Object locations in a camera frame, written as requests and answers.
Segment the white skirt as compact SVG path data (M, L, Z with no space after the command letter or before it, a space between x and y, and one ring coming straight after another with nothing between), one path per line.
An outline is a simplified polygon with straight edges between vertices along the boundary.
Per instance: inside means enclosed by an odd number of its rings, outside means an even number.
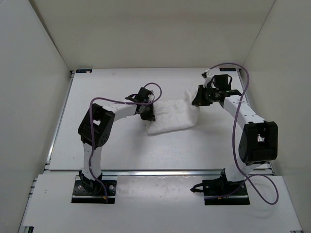
M155 121L146 125L148 135L156 135L194 127L200 108L192 105L197 91L187 89L179 100L158 101L154 104Z

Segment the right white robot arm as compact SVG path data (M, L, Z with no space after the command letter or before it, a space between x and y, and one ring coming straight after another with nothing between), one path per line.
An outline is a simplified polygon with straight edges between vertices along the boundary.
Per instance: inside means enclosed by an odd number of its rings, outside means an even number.
M233 147L234 164L224 169L225 178L218 181L218 190L227 195L235 189L235 182L276 159L278 126L260 117L248 105L244 92L231 88L230 75L204 72L202 76L205 82L198 87L192 105L209 106L217 102L234 118L233 127L242 130L239 146Z

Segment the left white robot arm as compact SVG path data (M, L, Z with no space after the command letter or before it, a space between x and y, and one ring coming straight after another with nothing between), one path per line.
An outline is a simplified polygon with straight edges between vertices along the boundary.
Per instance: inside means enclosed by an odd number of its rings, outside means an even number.
M84 148L84 167L79 171L79 176L90 193L97 193L102 187L102 147L110 137L113 123L135 115L144 121L155 121L153 97L151 90L142 87L137 94L124 100L96 97L91 101L78 128Z

